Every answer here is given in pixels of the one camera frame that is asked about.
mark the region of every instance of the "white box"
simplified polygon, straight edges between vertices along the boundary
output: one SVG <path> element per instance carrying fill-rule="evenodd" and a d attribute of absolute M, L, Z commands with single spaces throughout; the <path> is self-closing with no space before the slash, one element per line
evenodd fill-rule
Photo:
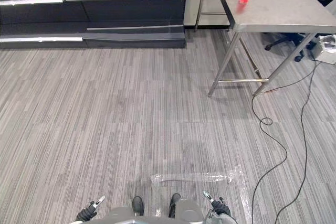
<path fill-rule="evenodd" d="M 319 36 L 320 41 L 312 49 L 315 60 L 336 63 L 336 35 Z"/>

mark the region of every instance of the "black cable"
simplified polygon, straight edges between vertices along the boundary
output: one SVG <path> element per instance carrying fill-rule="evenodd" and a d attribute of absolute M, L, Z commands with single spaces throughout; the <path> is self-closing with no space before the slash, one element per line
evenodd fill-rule
<path fill-rule="evenodd" d="M 316 70 L 316 68 L 321 64 L 321 63 L 316 64 L 316 61 L 314 61 L 314 63 L 315 63 L 315 64 L 314 64 L 314 69 L 313 69 L 308 75 L 306 75 L 305 77 L 303 77 L 303 78 L 300 79 L 299 81 L 293 82 L 293 83 L 288 84 L 288 85 L 285 85 L 285 86 L 277 87 L 277 88 L 275 88 L 275 89 L 271 89 L 271 90 L 268 90 L 268 91 L 262 93 L 262 94 L 265 94 L 265 93 L 268 93 L 268 92 L 272 92 L 272 91 L 275 91 L 275 90 L 279 90 L 279 89 L 282 89 L 282 88 L 285 88 L 285 87 L 294 85 L 294 84 L 296 84 L 296 83 L 298 83 L 298 82 L 304 80 L 305 78 L 307 78 L 308 76 L 311 75 L 310 82 L 309 82 L 309 89 L 308 89 L 307 99 L 306 99 L 305 103 L 303 104 L 303 106 L 302 106 L 302 108 L 301 108 L 301 115 L 300 115 L 300 121 L 301 121 L 301 126 L 302 126 L 302 131 L 303 131 L 303 141 L 304 141 L 304 143 L 305 143 L 305 162 L 304 162 L 304 175 L 303 175 L 303 180 L 302 180 L 302 182 L 301 182 L 299 191 L 298 191 L 297 195 L 295 196 L 295 198 L 294 198 L 289 204 L 287 204 L 287 205 L 285 205 L 284 207 L 282 207 L 282 208 L 280 209 L 280 211 L 277 213 L 275 223 L 277 222 L 280 213 L 281 213 L 284 209 L 286 209 L 287 207 L 289 207 L 291 204 L 293 204 L 293 203 L 298 199 L 298 197 L 299 197 L 299 195 L 300 195 L 300 192 L 301 192 L 301 190 L 302 190 L 303 184 L 304 184 L 304 182 L 305 182 L 305 180 L 306 180 L 306 173 L 307 173 L 307 157 L 308 157 L 308 153 L 307 153 L 307 141 L 306 141 L 305 127 L 304 127 L 304 125 L 303 125 L 303 120 L 302 120 L 302 118 L 303 118 L 304 108 L 306 107 L 306 105 L 307 105 L 307 103 L 309 102 L 309 99 L 310 99 L 310 94 L 311 94 L 311 84 L 312 84 L 312 80 L 313 80 L 313 77 L 314 77 L 314 74 L 315 74 L 315 70 Z M 273 124 L 273 120 L 272 120 L 271 118 L 267 117 L 267 116 L 261 119 L 261 118 L 256 114 L 255 109 L 254 109 L 254 104 L 253 104 L 255 97 L 256 97 L 256 96 L 254 96 L 254 97 L 252 98 L 252 101 L 251 101 L 251 107 L 252 107 L 253 114 L 254 114 L 254 115 L 256 116 L 256 118 L 258 118 L 258 120 L 259 120 L 259 127 L 260 127 L 260 129 L 261 129 L 266 135 L 268 135 L 271 139 L 273 139 L 275 142 L 277 142 L 277 143 L 282 147 L 282 149 L 285 151 L 285 157 L 284 157 L 283 160 L 281 160 L 280 163 L 278 163 L 277 165 L 275 165 L 274 167 L 272 167 L 270 170 L 268 170 L 267 172 L 265 172 L 265 173 L 262 175 L 262 177 L 259 179 L 259 181 L 257 182 L 257 185 L 256 185 L 256 187 L 255 187 L 255 189 L 254 189 L 254 191 L 253 191 L 253 196 L 252 196 L 252 207 L 251 207 L 251 222 L 252 222 L 252 224 L 253 224 L 254 199 L 255 199 L 255 194 L 256 194 L 256 191 L 257 191 L 257 188 L 258 188 L 260 182 L 261 182 L 262 179 L 263 179 L 265 176 L 267 176 L 267 174 L 269 174 L 272 170 L 274 170 L 274 169 L 277 168 L 278 166 L 282 165 L 282 164 L 286 161 L 286 159 L 287 159 L 287 157 L 288 157 L 288 152 L 287 152 L 286 148 L 285 148 L 285 147 L 284 147 L 278 140 L 276 140 L 273 136 L 271 136 L 269 133 L 267 133 L 267 132 L 263 129 L 263 127 L 262 127 L 263 125 L 266 125 L 266 126 L 270 126 L 270 125 L 272 125 L 272 124 Z"/>

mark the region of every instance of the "gray striped carpet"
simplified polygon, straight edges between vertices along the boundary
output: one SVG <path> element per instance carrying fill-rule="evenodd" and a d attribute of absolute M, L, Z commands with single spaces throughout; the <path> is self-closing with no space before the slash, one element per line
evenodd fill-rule
<path fill-rule="evenodd" d="M 292 50 L 283 44 L 264 51 L 272 36 L 243 35 L 264 76 Z M 206 96 L 227 37 L 189 30 L 186 49 L 1 50 L 0 223 L 69 223 L 103 194 L 96 218 L 131 205 L 135 195 L 146 215 L 165 216 L 176 191 L 206 214 L 203 189 L 223 196 L 238 223 L 249 223 L 253 188 L 284 153 L 252 114 L 258 84 L 220 86 Z M 224 76 L 254 77 L 242 47 L 235 53 Z M 271 88 L 313 66 L 308 57 L 292 62 Z M 304 116 L 307 181 L 278 223 L 336 223 L 335 80 L 335 66 L 318 67 Z M 257 113 L 273 118 L 267 131 L 289 156 L 261 183 L 255 223 L 273 223 L 303 177 L 299 115 L 308 81 L 256 99 Z M 204 179 L 234 169 L 230 181 Z M 155 174 L 180 180 L 152 183 Z"/>

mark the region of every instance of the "clear plastic tape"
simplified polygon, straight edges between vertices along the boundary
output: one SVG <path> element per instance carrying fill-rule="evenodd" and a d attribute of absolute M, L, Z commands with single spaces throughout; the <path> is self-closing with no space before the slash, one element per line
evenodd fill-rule
<path fill-rule="evenodd" d="M 336 35 L 320 36 L 320 43 L 324 51 L 336 54 Z"/>
<path fill-rule="evenodd" d="M 240 165 L 235 166 L 233 170 L 226 172 L 215 173 L 186 173 L 186 174 L 155 174 L 151 176 L 151 182 L 153 184 L 153 193 L 160 195 L 160 183 L 177 181 L 177 182 L 226 182 L 231 184 L 235 182 L 239 189 L 241 203 L 245 213 L 246 223 L 251 223 L 251 204 L 248 196 L 248 190 L 246 186 L 245 176 Z M 162 208 L 158 207 L 154 209 L 156 216 L 161 216 Z"/>

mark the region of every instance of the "table leg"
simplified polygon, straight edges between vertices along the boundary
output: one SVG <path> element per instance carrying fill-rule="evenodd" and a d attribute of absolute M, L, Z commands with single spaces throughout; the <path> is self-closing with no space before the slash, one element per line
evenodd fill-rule
<path fill-rule="evenodd" d="M 253 96 L 258 95 L 262 92 L 262 90 L 270 84 L 270 82 L 284 69 L 290 61 L 294 60 L 295 56 L 312 40 L 312 38 L 316 35 L 307 34 L 304 40 L 296 47 L 296 49 L 280 64 L 280 66 L 274 70 L 274 72 L 268 77 L 268 82 L 263 82 L 262 85 L 254 92 Z"/>
<path fill-rule="evenodd" d="M 211 97 L 212 94 L 214 93 L 214 90 L 215 90 L 215 88 L 218 85 L 219 78 L 222 75 L 222 73 L 224 72 L 227 64 L 229 63 L 229 61 L 230 61 L 230 59 L 232 57 L 232 54 L 233 54 L 233 52 L 234 52 L 234 50 L 236 48 L 236 45 L 237 45 L 237 43 L 238 43 L 238 41 L 239 41 L 239 39 L 240 39 L 241 36 L 242 36 L 241 33 L 235 33 L 234 34 L 233 39 L 232 39 L 232 41 L 230 43 L 229 49 L 227 50 L 227 52 L 225 54 L 223 63 L 221 65 L 220 69 L 218 70 L 216 78 L 215 78 L 215 80 L 214 80 L 214 82 L 213 82 L 213 84 L 212 84 L 212 86 L 211 86 L 211 88 L 209 90 L 208 97 Z"/>

